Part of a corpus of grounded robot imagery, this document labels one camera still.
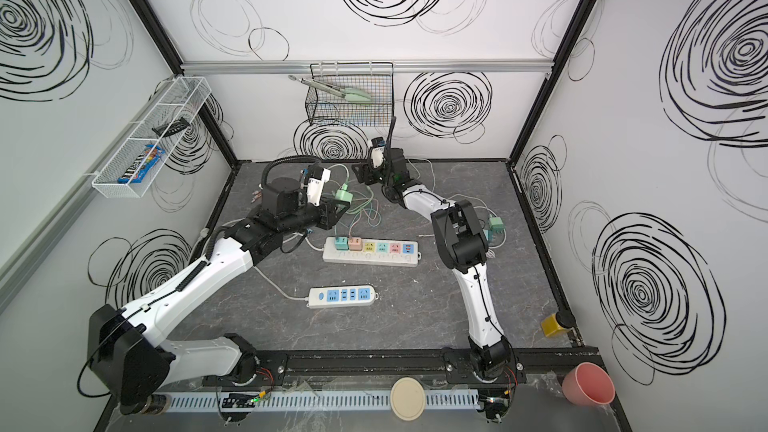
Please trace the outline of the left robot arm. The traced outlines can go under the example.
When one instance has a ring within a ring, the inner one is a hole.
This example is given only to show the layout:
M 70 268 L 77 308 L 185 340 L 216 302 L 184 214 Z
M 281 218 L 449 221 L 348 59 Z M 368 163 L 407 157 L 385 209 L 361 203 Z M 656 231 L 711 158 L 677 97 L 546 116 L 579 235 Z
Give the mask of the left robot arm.
M 116 309 L 106 304 L 89 319 L 85 368 L 107 387 L 125 414 L 166 410 L 160 388 L 206 376 L 236 386 L 261 373 L 256 349 L 236 333 L 215 339 L 173 341 L 170 333 L 216 291 L 282 247 L 286 236 L 333 228 L 347 201 L 322 197 L 277 217 L 257 206 L 212 233 L 205 252 L 156 289 Z

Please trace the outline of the teal plug adapter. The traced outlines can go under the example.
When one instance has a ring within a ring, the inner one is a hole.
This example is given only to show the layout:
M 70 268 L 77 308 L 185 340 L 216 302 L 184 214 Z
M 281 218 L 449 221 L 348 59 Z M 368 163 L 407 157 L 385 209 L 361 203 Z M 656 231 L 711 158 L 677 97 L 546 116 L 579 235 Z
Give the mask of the teal plug adapter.
M 348 238 L 344 236 L 337 236 L 334 239 L 334 246 L 338 251 L 347 251 L 349 249 Z

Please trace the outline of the light green plug adapter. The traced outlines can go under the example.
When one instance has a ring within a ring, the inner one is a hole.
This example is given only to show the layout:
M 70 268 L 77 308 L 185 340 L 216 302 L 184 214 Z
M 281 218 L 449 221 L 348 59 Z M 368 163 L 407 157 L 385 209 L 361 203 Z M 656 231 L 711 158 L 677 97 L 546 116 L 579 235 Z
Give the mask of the light green plug adapter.
M 351 204 L 354 198 L 354 195 L 352 192 L 347 190 L 346 188 L 339 188 L 334 195 L 334 198 L 338 201 L 345 202 L 348 204 Z

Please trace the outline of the long colourful power strip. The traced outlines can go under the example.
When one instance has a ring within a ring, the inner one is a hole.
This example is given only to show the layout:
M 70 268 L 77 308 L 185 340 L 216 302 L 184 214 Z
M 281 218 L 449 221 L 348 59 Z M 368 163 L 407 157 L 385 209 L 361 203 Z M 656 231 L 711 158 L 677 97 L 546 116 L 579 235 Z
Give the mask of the long colourful power strip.
M 323 246 L 322 258 L 327 263 L 415 267 L 421 259 L 418 243 L 385 239 L 363 240 L 362 251 L 338 251 L 334 239 L 329 237 Z

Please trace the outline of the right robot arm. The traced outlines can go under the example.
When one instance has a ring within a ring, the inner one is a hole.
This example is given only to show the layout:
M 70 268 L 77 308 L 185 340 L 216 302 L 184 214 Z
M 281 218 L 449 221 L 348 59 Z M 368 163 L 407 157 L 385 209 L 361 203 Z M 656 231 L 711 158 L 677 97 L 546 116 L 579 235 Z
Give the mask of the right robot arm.
M 514 361 L 514 351 L 495 313 L 489 243 L 473 204 L 445 198 L 412 177 L 400 148 L 372 148 L 351 169 L 359 183 L 380 185 L 388 201 L 431 222 L 438 255 L 456 277 L 466 309 L 474 374 L 485 383 L 495 381 Z

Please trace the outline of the pink plug adapter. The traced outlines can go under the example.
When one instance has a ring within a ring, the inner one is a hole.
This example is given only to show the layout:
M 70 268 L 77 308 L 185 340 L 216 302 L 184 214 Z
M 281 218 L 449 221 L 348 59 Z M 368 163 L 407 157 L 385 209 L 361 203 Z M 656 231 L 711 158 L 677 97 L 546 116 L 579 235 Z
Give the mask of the pink plug adapter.
M 348 248 L 351 251 L 362 251 L 363 250 L 363 240 L 360 237 L 350 237 L 348 239 Z

